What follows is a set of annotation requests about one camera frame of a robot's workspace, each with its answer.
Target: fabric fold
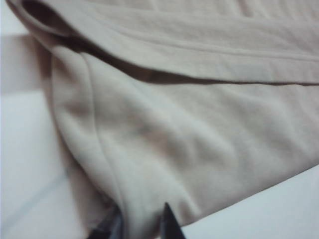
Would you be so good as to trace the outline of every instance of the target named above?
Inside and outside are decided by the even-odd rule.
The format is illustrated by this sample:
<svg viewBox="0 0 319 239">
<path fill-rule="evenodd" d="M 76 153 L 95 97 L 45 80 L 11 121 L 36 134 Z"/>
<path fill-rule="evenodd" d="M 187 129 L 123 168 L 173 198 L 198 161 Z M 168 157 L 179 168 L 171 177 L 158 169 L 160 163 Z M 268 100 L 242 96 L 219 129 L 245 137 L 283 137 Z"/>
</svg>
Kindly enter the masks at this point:
<svg viewBox="0 0 319 239">
<path fill-rule="evenodd" d="M 126 239 L 155 237 L 164 202 L 186 225 L 319 163 L 319 29 L 296 17 L 309 8 L 292 22 L 252 3 L 247 17 L 7 2 L 51 53 L 59 130 Z"/>
</svg>

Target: white surface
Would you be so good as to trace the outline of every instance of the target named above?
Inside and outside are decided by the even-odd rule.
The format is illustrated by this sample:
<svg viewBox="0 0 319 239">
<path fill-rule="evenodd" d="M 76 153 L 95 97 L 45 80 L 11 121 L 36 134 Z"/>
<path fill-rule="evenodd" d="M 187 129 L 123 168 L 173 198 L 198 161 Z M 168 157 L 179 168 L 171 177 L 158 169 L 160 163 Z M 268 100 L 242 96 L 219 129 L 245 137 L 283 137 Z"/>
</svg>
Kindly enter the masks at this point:
<svg viewBox="0 0 319 239">
<path fill-rule="evenodd" d="M 84 239 L 101 202 L 55 129 L 34 42 L 4 1 L 1 18 L 1 237 Z M 189 239 L 318 239 L 319 166 L 183 230 Z"/>
</svg>

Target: seam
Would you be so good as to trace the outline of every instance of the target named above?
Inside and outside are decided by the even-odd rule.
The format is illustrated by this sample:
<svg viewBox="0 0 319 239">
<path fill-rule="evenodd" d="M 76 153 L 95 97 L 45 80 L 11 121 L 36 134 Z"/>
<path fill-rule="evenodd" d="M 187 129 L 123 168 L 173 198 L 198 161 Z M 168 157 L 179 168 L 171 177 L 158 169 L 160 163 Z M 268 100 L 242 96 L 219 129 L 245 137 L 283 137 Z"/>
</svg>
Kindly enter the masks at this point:
<svg viewBox="0 0 319 239">
<path fill-rule="evenodd" d="M 94 125 L 94 133 L 95 133 L 95 137 L 97 139 L 97 142 L 98 142 L 98 148 L 100 149 L 100 151 L 102 152 L 102 155 L 103 155 L 103 158 L 105 160 L 105 162 L 108 164 L 109 168 L 111 169 L 110 170 L 110 174 L 111 174 L 111 177 L 114 179 L 114 183 L 115 183 L 115 190 L 116 190 L 116 195 L 118 197 L 118 200 L 119 200 L 119 203 L 121 204 L 122 208 L 123 208 L 123 212 L 122 212 L 122 216 L 123 218 L 125 219 L 125 222 L 127 222 L 127 213 L 126 213 L 126 205 L 124 204 L 124 201 L 123 201 L 123 196 L 122 196 L 122 192 L 120 190 L 120 188 L 118 187 L 118 180 L 117 180 L 117 177 L 115 174 L 113 174 L 113 171 L 112 171 L 112 167 L 110 165 L 110 163 L 108 162 L 107 158 L 106 158 L 106 155 L 105 155 L 105 152 L 102 148 L 102 144 L 101 144 L 101 138 L 100 138 L 100 135 L 98 133 L 98 129 L 97 129 L 97 120 L 96 120 L 96 110 L 95 110 L 95 101 L 94 101 L 94 90 L 93 90 L 93 82 L 92 82 L 92 75 L 91 75 L 91 67 L 87 61 L 87 59 L 85 58 L 85 56 L 83 55 L 83 53 L 80 53 L 78 52 L 78 54 L 82 57 L 84 63 L 86 64 L 87 66 L 87 71 L 88 71 L 88 78 L 89 78 L 89 81 L 90 81 L 90 92 L 91 92 L 91 107 L 92 107 L 92 110 L 93 110 L 93 125 Z"/>
<path fill-rule="evenodd" d="M 89 1 L 90 4 L 94 4 L 94 5 L 102 5 L 102 6 L 105 6 L 105 3 L 101 3 L 101 2 L 98 2 L 98 1 Z M 201 13 L 191 13 L 191 12 L 176 12 L 176 11 L 167 11 L 167 10 L 163 10 L 163 9 L 158 9 L 157 6 L 154 6 L 153 9 L 141 9 L 141 8 L 137 8 L 137 7 L 129 7 L 129 6 L 119 6 L 119 5 L 112 5 L 112 4 L 108 4 L 110 7 L 124 7 L 125 9 L 132 9 L 132 10 L 135 10 L 135 11 L 146 11 L 146 12 L 152 12 L 152 11 L 158 11 L 158 12 L 161 12 L 161 13 L 164 13 L 166 15 L 175 15 L 175 13 L 178 13 L 179 15 L 188 15 L 190 17 L 192 16 L 199 16 L 201 18 L 208 18 L 207 16 L 208 15 L 202 15 Z M 252 16 L 248 16 L 248 15 L 234 15 L 234 16 L 231 16 L 231 15 L 228 15 L 228 14 L 223 14 L 223 13 L 216 13 L 216 16 L 219 16 L 219 17 L 236 17 L 236 18 L 244 18 L 244 19 L 271 19 L 271 20 L 285 20 L 285 21 L 296 21 L 296 22 L 306 22 L 306 23 L 309 23 L 309 22 L 318 22 L 319 21 L 319 18 L 317 19 L 316 17 L 312 17 L 310 20 L 309 19 L 297 19 L 297 18 L 293 18 L 291 16 L 285 16 L 285 18 L 279 18 L 277 16 L 271 16 L 272 18 L 269 18 L 268 16 L 264 16 L 264 15 L 252 15 Z"/>
<path fill-rule="evenodd" d="M 132 31 L 129 30 L 125 27 L 121 27 L 117 25 L 117 28 L 113 27 L 111 24 L 107 23 L 106 21 L 103 21 L 103 24 L 100 22 L 100 19 L 93 17 L 89 15 L 86 11 L 84 11 L 79 5 L 78 9 L 85 14 L 88 18 L 94 20 L 97 22 L 99 25 L 106 25 L 109 27 L 111 30 L 125 35 L 126 37 L 130 37 L 133 39 L 141 40 L 144 42 L 149 42 L 157 45 L 164 45 L 164 46 L 172 46 L 176 48 L 182 48 L 182 49 L 187 49 L 187 50 L 197 50 L 197 51 L 209 51 L 212 53 L 219 53 L 219 54 L 228 54 L 228 55 L 238 55 L 238 56 L 250 56 L 250 57 L 260 57 L 260 58 L 276 58 L 276 59 L 291 59 L 291 60 L 299 60 L 299 61 L 319 61 L 319 56 L 316 55 L 302 55 L 302 54 L 294 54 L 294 53 L 285 53 L 285 52 L 271 52 L 271 51 L 250 51 L 247 49 L 242 49 L 242 48 L 228 48 L 228 47 L 222 47 L 222 46 L 217 46 L 217 45 L 211 45 L 211 44 L 196 44 L 196 43 L 189 43 L 186 41 L 181 41 L 177 40 L 181 44 L 184 45 L 178 45 L 174 44 L 172 42 L 166 42 L 163 43 L 162 41 L 169 41 L 168 38 L 165 38 L 163 36 L 159 36 L 156 39 L 150 39 L 152 36 L 145 36 L 143 32 L 139 31 Z"/>
</svg>

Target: beige sweatshirt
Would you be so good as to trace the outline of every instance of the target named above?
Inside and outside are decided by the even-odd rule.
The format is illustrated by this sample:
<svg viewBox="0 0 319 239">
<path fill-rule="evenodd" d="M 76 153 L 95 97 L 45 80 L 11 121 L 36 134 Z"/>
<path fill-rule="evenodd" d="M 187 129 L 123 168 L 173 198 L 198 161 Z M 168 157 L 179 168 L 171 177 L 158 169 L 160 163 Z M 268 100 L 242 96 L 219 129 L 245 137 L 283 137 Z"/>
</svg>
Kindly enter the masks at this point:
<svg viewBox="0 0 319 239">
<path fill-rule="evenodd" d="M 7 0 L 75 159 L 150 239 L 319 164 L 319 1 Z"/>
</svg>

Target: beige fabric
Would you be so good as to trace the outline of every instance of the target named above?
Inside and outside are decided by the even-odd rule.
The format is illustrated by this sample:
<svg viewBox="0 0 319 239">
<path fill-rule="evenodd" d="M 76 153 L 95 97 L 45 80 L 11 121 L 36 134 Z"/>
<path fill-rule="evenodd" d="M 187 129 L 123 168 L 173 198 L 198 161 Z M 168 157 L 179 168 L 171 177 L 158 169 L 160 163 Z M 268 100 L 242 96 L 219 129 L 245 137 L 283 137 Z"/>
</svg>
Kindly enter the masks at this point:
<svg viewBox="0 0 319 239">
<path fill-rule="evenodd" d="M 74 157 L 151 238 L 319 163 L 319 1 L 9 0 Z"/>
</svg>

